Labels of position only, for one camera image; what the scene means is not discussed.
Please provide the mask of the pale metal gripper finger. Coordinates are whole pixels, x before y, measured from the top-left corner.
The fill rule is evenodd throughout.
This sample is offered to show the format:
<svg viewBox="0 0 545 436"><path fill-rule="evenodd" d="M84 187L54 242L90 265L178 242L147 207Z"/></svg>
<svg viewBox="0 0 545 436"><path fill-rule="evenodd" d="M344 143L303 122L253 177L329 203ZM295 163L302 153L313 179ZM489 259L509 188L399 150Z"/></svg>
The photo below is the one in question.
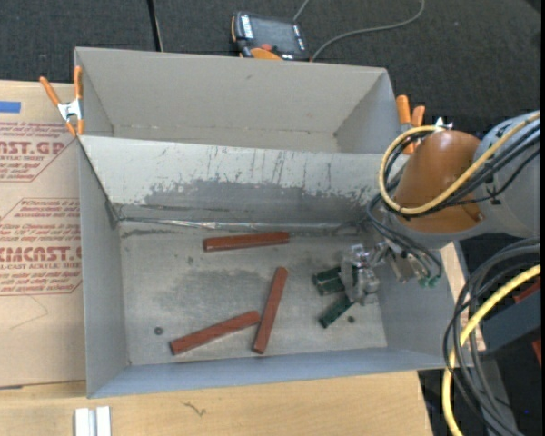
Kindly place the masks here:
<svg viewBox="0 0 545 436"><path fill-rule="evenodd" d="M340 260L340 279L351 302L364 302L367 292L367 252L362 244L352 245Z"/></svg>
<svg viewBox="0 0 545 436"><path fill-rule="evenodd" d="M374 302L374 295L379 291L381 282L373 270L358 270L354 276L353 295L359 305Z"/></svg>

